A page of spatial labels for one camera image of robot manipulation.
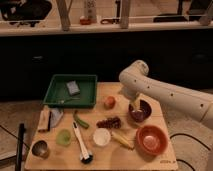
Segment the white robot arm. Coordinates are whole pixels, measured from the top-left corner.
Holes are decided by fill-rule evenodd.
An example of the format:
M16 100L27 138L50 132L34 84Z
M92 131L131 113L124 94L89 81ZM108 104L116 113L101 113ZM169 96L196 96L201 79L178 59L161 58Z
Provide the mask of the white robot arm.
M148 77L149 67L136 60L119 74L123 85L121 94L135 101L145 94L159 102L190 114L194 119L213 130L213 94L161 82Z

